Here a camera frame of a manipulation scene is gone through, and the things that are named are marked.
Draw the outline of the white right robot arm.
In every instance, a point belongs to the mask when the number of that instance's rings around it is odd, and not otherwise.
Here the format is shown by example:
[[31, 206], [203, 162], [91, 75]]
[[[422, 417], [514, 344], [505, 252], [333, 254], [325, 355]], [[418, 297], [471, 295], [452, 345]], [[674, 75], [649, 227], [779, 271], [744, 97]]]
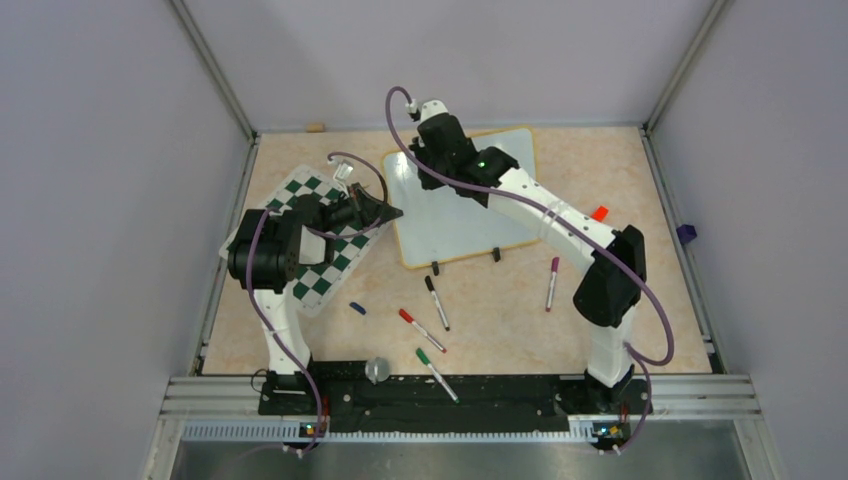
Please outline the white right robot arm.
[[451, 186], [457, 195], [524, 226], [572, 263], [582, 278], [572, 297], [590, 327], [586, 374], [589, 404], [612, 412], [627, 397], [632, 373], [629, 341], [646, 279], [644, 236], [633, 226], [617, 230], [574, 209], [538, 183], [497, 146], [478, 148], [459, 120], [437, 99], [412, 100], [406, 110], [417, 124], [409, 148], [421, 163], [423, 188]]

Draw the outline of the yellow framed whiteboard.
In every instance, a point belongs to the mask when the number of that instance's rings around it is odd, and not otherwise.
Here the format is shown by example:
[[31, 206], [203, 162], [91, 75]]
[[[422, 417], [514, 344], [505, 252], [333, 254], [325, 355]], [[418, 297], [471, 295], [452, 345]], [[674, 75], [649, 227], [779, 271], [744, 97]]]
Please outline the yellow framed whiteboard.
[[425, 190], [417, 168], [400, 151], [381, 161], [390, 204], [403, 216], [393, 222], [402, 264], [418, 269], [535, 243], [525, 227], [451, 188]]

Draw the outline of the blue marker cap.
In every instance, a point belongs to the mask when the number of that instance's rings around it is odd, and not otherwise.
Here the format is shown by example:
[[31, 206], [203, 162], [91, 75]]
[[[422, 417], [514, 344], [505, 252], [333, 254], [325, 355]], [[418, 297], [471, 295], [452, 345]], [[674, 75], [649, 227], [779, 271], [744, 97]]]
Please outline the blue marker cap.
[[365, 315], [367, 313], [366, 309], [356, 302], [351, 302], [349, 306], [361, 315]]

